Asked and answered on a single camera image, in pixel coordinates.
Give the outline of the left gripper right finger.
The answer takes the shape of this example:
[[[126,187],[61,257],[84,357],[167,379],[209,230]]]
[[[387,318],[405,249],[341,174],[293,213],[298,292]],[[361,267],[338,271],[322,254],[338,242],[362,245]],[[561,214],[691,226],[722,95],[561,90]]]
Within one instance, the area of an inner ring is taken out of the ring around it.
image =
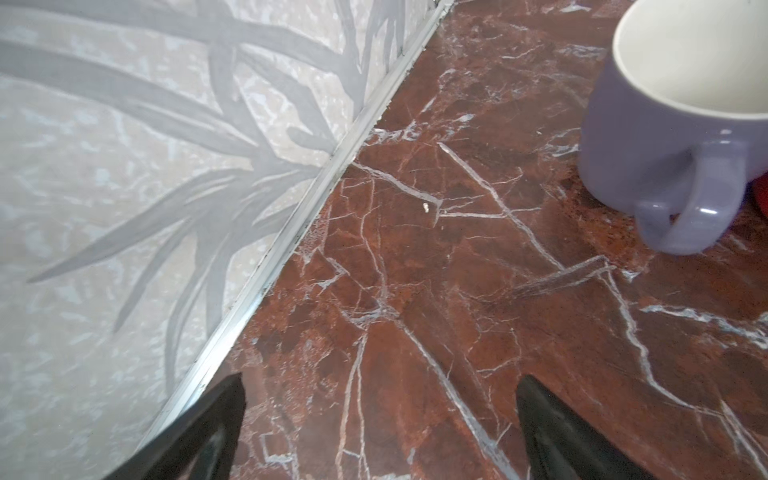
[[[577,412],[532,375],[516,401],[533,479],[651,479]]]

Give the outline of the lavender purple mug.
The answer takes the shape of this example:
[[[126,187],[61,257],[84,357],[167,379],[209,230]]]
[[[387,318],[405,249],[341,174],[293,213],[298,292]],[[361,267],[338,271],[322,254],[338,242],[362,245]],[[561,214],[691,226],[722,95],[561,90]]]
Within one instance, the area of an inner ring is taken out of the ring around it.
[[[581,127],[579,176],[648,247],[693,255],[767,170],[767,5],[637,1]]]

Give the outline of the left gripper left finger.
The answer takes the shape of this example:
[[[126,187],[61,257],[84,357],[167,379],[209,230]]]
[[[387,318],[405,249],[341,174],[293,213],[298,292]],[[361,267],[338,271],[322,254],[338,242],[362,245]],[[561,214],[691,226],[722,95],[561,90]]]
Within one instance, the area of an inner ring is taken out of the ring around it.
[[[107,477],[228,479],[245,409],[242,375],[229,375]]]

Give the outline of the red mug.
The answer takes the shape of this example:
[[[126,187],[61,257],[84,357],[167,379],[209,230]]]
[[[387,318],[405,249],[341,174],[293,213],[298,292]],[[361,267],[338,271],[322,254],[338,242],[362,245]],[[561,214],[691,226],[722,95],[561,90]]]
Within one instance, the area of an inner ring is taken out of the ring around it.
[[[765,173],[751,182],[751,192],[756,207],[768,218],[768,174]]]

